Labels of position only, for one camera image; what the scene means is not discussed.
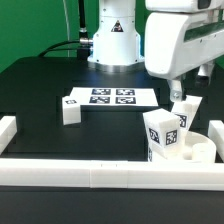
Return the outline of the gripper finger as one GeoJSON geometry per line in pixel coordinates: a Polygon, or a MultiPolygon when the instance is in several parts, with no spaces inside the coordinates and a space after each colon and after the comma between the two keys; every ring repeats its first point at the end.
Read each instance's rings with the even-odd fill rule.
{"type": "Polygon", "coordinates": [[[170,100],[181,102],[183,100],[182,80],[180,77],[168,81],[170,88],[170,100]]]}
{"type": "Polygon", "coordinates": [[[209,61],[207,63],[202,64],[199,67],[197,77],[200,78],[201,80],[209,80],[212,75],[214,67],[215,67],[214,61],[209,61]]]}

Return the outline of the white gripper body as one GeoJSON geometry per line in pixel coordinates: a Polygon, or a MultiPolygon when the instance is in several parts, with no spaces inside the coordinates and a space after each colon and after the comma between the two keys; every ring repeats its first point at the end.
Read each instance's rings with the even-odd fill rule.
{"type": "Polygon", "coordinates": [[[224,28],[185,41],[192,28],[213,24],[224,0],[145,0],[145,67],[151,76],[172,80],[224,55],[224,28]]]}

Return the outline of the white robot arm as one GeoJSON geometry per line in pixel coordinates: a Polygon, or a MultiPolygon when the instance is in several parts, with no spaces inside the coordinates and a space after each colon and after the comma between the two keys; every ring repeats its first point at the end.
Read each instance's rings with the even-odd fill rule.
{"type": "Polygon", "coordinates": [[[184,99],[182,76],[199,70],[197,84],[210,82],[214,60],[224,55],[224,0],[145,0],[151,12],[145,36],[135,29],[136,0],[99,0],[99,28],[93,36],[93,68],[124,72],[144,64],[166,79],[170,100],[184,99]]]}

